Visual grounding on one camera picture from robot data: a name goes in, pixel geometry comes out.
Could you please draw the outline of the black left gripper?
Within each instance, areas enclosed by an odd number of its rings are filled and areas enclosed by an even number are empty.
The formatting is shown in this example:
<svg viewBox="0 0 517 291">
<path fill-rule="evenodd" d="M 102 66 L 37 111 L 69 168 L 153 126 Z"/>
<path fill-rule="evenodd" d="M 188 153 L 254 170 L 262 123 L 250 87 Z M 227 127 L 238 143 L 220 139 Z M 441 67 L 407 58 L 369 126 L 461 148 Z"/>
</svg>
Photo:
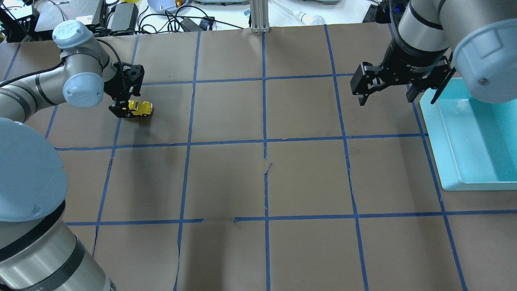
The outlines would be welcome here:
<svg viewBox="0 0 517 291">
<path fill-rule="evenodd" d="M 109 66 L 114 69 L 114 76 L 105 81 L 105 94 L 121 104 L 109 105 L 109 111 L 118 118 L 131 118 L 132 112 L 128 103 L 131 97 L 140 97 L 145 69 L 143 65 L 125 62 L 112 62 Z"/>
</svg>

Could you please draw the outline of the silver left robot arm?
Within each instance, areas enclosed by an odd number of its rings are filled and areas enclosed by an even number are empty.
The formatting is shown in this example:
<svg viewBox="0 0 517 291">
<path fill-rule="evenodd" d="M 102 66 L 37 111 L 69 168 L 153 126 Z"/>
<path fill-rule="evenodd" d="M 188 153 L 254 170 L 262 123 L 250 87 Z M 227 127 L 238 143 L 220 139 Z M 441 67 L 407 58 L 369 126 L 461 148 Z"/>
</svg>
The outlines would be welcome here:
<svg viewBox="0 0 517 291">
<path fill-rule="evenodd" d="M 85 24 L 58 24 L 52 38 L 57 66 L 1 83 L 1 289 L 2 291 L 115 291 L 115 283 L 63 221 L 68 177 L 52 144 L 26 125 L 39 110 L 69 103 L 98 105 L 132 118 L 140 96 L 142 65 L 112 60 Z"/>
</svg>

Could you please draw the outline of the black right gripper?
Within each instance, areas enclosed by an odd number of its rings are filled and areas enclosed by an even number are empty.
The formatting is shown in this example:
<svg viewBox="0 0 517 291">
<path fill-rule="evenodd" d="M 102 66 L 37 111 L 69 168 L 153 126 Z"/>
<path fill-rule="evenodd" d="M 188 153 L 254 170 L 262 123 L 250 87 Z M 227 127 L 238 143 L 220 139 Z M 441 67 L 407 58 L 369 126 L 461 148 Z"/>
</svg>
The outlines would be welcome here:
<svg viewBox="0 0 517 291">
<path fill-rule="evenodd" d="M 438 101 L 449 81 L 456 73 L 450 60 L 441 51 L 410 51 L 409 46 L 400 45 L 394 38 L 390 42 L 380 64 L 362 61 L 350 81 L 351 92 L 364 106 L 373 92 L 393 85 L 410 85 L 415 92 L 436 90 L 431 105 Z"/>
</svg>

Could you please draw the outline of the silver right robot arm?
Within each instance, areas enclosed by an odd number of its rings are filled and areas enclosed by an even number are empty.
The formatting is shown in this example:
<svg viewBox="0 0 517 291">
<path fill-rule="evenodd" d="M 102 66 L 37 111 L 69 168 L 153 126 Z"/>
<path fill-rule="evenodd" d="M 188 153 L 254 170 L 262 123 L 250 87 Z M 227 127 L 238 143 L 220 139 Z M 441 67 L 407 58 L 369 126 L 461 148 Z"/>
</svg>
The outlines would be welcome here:
<svg viewBox="0 0 517 291">
<path fill-rule="evenodd" d="M 435 90 L 434 104 L 455 73 L 479 101 L 515 101 L 515 0 L 386 0 L 383 6 L 393 38 L 379 65 L 363 61 L 351 78 L 360 105 L 394 85 L 410 85 L 410 103 Z"/>
</svg>

